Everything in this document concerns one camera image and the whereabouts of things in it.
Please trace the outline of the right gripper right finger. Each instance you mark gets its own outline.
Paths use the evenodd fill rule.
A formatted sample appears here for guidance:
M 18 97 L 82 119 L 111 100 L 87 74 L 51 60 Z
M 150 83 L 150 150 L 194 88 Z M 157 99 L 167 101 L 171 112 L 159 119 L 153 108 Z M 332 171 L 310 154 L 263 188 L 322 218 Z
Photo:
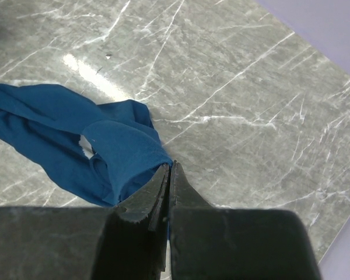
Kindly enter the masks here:
M 170 175 L 173 279 L 320 279 L 306 228 L 292 211 L 211 205 L 179 162 Z

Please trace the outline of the blue t shirt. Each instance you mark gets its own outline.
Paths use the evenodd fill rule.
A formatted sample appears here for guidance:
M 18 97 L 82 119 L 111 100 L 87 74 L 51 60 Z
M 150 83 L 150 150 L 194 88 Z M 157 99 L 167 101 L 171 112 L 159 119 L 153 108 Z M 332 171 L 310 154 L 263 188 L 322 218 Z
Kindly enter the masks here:
M 124 201 L 172 163 L 145 104 L 96 104 L 61 85 L 0 83 L 0 139 L 59 187 L 102 207 Z

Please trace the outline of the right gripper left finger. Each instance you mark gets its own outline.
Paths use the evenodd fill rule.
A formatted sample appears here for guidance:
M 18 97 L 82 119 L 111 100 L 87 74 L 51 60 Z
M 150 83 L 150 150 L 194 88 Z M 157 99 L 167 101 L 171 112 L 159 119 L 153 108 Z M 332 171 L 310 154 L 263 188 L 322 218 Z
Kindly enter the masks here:
M 114 207 L 0 207 L 0 279 L 159 279 L 169 166 Z

